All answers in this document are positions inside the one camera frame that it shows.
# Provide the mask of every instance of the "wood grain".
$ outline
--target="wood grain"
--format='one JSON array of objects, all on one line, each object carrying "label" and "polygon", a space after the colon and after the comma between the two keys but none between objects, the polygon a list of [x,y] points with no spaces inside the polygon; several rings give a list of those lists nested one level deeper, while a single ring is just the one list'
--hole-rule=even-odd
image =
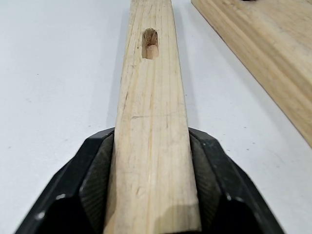
[{"label": "wood grain", "polygon": [[200,230],[170,0],[133,0],[104,233]]},{"label": "wood grain", "polygon": [[312,3],[192,0],[312,146]]}]

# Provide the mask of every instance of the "hole in wood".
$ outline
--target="hole in wood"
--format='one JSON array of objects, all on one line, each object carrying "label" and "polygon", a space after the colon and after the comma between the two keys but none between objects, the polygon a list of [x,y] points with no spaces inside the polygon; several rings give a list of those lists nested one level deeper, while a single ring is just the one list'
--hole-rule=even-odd
[{"label": "hole in wood", "polygon": [[142,35],[142,58],[155,59],[158,57],[158,34],[155,29],[148,28]]}]

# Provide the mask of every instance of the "wooden board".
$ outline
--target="wooden board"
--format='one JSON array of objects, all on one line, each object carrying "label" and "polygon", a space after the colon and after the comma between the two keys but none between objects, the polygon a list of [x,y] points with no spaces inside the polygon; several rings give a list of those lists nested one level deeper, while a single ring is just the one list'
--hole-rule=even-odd
[{"label": "wooden board", "polygon": [[312,146],[312,0],[192,0]]},{"label": "wooden board", "polygon": [[200,230],[170,0],[133,0],[104,233]]}]

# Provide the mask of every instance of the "white surface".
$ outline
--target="white surface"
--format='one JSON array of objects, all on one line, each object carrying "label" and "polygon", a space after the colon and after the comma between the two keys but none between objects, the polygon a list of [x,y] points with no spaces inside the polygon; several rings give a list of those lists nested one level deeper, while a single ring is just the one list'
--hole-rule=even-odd
[{"label": "white surface", "polygon": [[[0,1],[0,233],[115,124],[130,0]],[[189,126],[219,139],[287,233],[311,233],[312,150],[189,0],[173,0]]]}]

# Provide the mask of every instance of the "light wood plank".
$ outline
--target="light wood plank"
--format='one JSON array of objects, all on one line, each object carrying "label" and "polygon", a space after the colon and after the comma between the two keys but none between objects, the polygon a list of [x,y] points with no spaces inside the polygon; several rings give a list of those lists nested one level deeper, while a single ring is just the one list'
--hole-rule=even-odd
[{"label": "light wood plank", "polygon": [[311,0],[192,0],[312,146]]},{"label": "light wood plank", "polygon": [[133,0],[104,233],[200,226],[171,1]]}]

